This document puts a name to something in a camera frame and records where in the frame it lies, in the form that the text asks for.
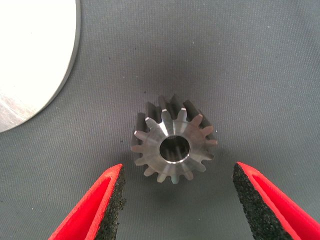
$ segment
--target gray fabric surface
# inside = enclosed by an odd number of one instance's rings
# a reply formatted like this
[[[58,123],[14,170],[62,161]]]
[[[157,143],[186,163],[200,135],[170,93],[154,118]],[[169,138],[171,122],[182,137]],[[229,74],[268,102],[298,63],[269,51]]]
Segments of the gray fabric surface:
[[[252,239],[232,183],[236,161],[320,221],[319,1],[81,4],[64,88],[0,134],[0,239],[48,238],[117,163],[127,178],[119,240]],[[144,177],[130,152],[136,113],[173,93],[201,108],[219,141],[207,171],[178,185]]]

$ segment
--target white disc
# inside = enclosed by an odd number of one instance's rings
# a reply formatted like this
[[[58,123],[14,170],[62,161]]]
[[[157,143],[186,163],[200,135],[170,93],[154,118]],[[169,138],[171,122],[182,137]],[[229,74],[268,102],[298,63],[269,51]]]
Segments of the white disc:
[[[76,57],[80,16],[80,0],[0,1],[0,132],[60,91]]]

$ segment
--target center hole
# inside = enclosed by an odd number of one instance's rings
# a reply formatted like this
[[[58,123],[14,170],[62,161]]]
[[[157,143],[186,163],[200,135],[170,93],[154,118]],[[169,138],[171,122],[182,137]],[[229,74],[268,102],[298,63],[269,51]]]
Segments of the center hole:
[[[184,159],[189,150],[189,143],[182,136],[169,136],[160,145],[161,156],[169,162],[178,162]]]

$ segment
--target red plastic jaw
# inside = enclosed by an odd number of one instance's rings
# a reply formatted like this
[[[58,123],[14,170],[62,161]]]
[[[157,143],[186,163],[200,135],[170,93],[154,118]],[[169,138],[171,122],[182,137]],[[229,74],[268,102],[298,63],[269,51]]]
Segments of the red plastic jaw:
[[[75,205],[49,240],[93,240],[104,218],[122,164],[107,169]]]
[[[320,239],[320,224],[255,168],[237,162],[265,204],[294,240]]]

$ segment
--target gear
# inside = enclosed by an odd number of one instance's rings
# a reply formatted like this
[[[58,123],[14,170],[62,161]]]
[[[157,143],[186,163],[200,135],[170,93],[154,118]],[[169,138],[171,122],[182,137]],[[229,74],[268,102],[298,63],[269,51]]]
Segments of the gear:
[[[158,173],[162,183],[167,176],[174,184],[180,175],[192,180],[194,169],[204,172],[202,160],[212,160],[208,148],[216,146],[214,127],[189,101],[174,95],[170,102],[159,97],[159,106],[146,103],[146,113],[138,113],[131,150],[140,154],[137,166],[148,165],[145,176]]]

